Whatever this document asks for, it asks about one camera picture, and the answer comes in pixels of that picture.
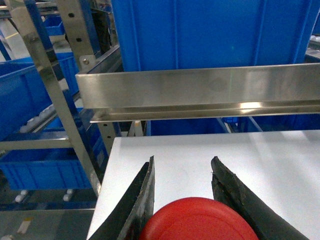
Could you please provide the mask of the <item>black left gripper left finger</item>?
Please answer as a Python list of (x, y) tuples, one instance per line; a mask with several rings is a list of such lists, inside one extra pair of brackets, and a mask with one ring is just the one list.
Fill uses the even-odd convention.
[(137, 240), (154, 214), (155, 163), (145, 162), (110, 215), (94, 232), (94, 240)]

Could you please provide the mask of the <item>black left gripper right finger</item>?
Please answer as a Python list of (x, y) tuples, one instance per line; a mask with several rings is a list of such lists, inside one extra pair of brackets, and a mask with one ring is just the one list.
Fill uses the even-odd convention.
[(307, 237), (275, 213), (217, 156), (210, 162), (215, 200), (236, 211), (260, 240), (306, 240)]

